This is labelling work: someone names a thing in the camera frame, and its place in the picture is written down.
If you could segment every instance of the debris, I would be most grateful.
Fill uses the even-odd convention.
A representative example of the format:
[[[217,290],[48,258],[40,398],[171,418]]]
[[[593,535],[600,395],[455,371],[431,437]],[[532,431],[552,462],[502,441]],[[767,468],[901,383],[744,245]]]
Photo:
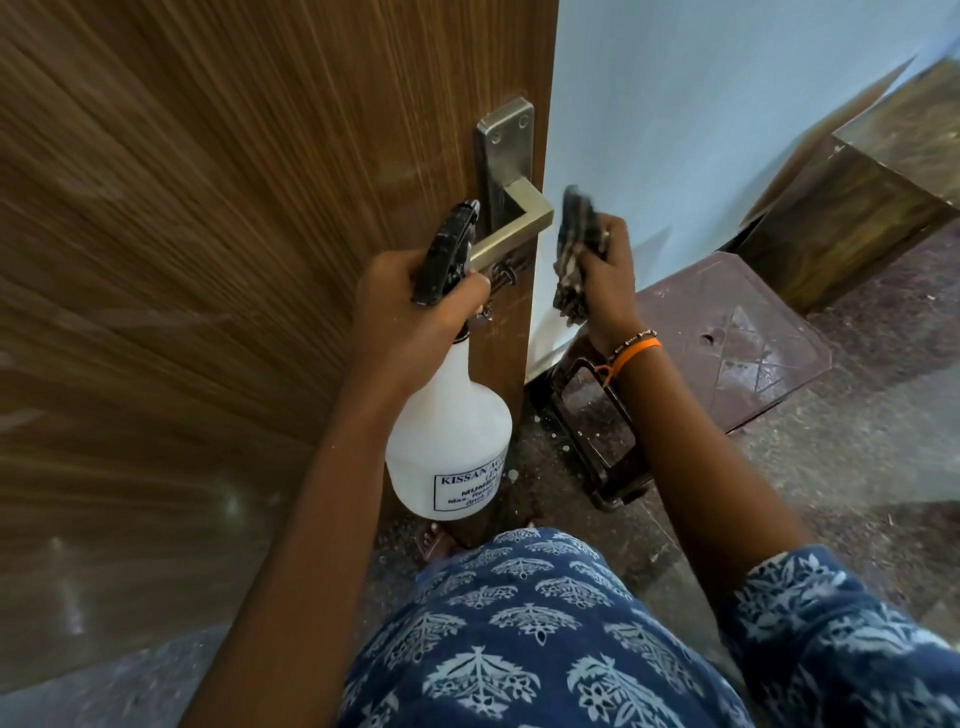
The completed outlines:
[[[657,551],[657,553],[655,553],[653,556],[650,557],[650,563],[651,563],[651,564],[656,564],[656,563],[657,563],[657,559],[660,558],[660,555],[661,555],[664,551],[666,551],[669,546],[670,546],[670,544],[664,544],[663,546],[661,546],[661,547],[660,547],[660,550]]]

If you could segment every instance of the forearm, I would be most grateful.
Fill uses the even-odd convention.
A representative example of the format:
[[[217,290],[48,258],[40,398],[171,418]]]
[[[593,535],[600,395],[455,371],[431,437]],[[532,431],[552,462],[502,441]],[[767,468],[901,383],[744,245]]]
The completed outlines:
[[[346,386],[290,519],[184,726],[325,725],[337,715],[397,403]]]
[[[663,349],[635,355],[617,391],[711,602],[737,589],[764,559],[810,543],[801,521],[713,423]]]

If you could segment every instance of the bracelet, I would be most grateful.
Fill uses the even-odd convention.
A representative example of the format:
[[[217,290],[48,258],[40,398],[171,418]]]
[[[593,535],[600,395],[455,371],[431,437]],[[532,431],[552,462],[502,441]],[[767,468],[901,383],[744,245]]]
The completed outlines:
[[[663,344],[660,343],[660,340],[655,337],[648,339],[641,338],[635,340],[633,344],[626,345],[626,349],[622,347],[617,349],[619,353],[616,354],[611,364],[602,364],[599,367],[595,367],[597,372],[607,375],[603,380],[604,389],[607,389],[611,385],[613,378],[620,374],[620,370],[622,370],[627,365],[627,362],[634,358],[634,356],[644,349],[662,346]]]
[[[616,349],[613,350],[613,353],[607,359],[607,366],[608,367],[611,366],[611,364],[613,364],[613,362],[616,361],[616,358],[620,354],[626,351],[628,347],[633,346],[637,341],[642,341],[643,339],[656,339],[656,338],[657,338],[657,332],[654,331],[652,328],[647,328],[644,331],[641,331],[640,333],[635,333],[633,336],[631,336],[629,339],[627,339],[620,346],[618,346]]]

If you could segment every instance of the cleaning cloth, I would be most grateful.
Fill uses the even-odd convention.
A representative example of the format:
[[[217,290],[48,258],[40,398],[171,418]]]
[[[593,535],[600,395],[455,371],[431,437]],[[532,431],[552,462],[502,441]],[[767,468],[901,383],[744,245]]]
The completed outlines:
[[[572,184],[564,190],[564,216],[557,235],[557,262],[553,265],[560,279],[553,297],[553,307],[566,317],[569,327],[587,320],[584,272],[573,252],[573,246],[578,242],[582,242],[602,260],[607,259],[607,240],[600,229],[600,218],[593,209],[593,202]]]

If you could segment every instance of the white wall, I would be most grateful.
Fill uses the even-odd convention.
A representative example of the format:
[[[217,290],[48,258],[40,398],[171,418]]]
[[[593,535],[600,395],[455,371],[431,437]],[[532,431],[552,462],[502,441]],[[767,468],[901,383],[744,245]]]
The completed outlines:
[[[543,192],[630,227],[637,287],[732,237],[809,127],[907,61],[955,0],[560,0]],[[528,378],[573,335],[540,238]]]
[[[903,69],[897,80],[890,84],[887,93],[897,90],[918,73],[947,55],[955,55],[960,49],[960,3],[953,6],[950,14],[940,23],[920,47],[916,57]]]

